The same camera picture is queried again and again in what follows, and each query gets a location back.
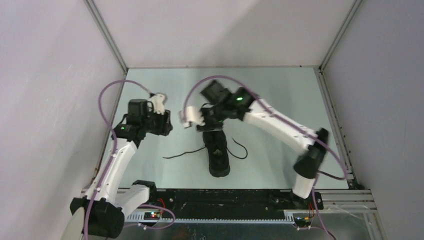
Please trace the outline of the black shoe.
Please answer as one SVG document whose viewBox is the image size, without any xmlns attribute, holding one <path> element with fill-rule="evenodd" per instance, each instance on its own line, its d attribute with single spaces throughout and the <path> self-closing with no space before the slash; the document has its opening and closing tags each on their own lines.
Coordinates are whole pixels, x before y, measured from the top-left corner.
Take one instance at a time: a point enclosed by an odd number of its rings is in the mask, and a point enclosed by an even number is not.
<svg viewBox="0 0 424 240">
<path fill-rule="evenodd" d="M 215 178 L 227 176 L 231 168 L 225 133 L 222 130 L 205 131 L 202 139 L 207 149 L 209 173 Z"/>
</svg>

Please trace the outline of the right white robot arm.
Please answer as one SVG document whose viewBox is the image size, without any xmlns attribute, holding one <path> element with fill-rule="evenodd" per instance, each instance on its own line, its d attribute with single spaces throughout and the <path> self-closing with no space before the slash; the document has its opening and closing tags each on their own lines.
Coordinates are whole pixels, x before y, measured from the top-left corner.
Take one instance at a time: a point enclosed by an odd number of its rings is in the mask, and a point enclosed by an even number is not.
<svg viewBox="0 0 424 240">
<path fill-rule="evenodd" d="M 230 151 L 223 123 L 227 119 L 240 120 L 270 133 L 299 153 L 293 165 L 296 177 L 290 201 L 297 209 L 308 206 L 316 176 L 327 154 L 329 132 L 325 128 L 313 131 L 301 127 L 283 114 L 273 112 L 258 95 L 242 86 L 231 92 L 213 80 L 200 93 L 210 104 L 210 107 L 200 108 L 200 123 L 196 126 L 207 149 L 210 174 L 216 178 L 229 174 Z"/>
</svg>

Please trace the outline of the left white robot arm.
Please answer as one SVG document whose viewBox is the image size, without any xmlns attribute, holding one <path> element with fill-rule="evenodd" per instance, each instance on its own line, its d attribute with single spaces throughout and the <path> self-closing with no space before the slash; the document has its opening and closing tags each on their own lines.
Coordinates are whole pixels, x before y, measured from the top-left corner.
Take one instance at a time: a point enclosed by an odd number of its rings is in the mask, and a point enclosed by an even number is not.
<svg viewBox="0 0 424 240">
<path fill-rule="evenodd" d="M 109 159 L 101 164 L 84 195 L 71 201 L 72 218 L 63 240 L 81 240 L 85 235 L 115 239 L 124 229 L 127 217 L 139 206 L 156 206 L 158 194 L 153 181 L 136 180 L 123 194 L 118 190 L 146 134 L 167 136 L 173 129 L 171 112 L 165 109 L 166 100 L 165 94 L 153 93 L 149 99 L 129 101 L 127 113 L 112 131 Z"/>
</svg>

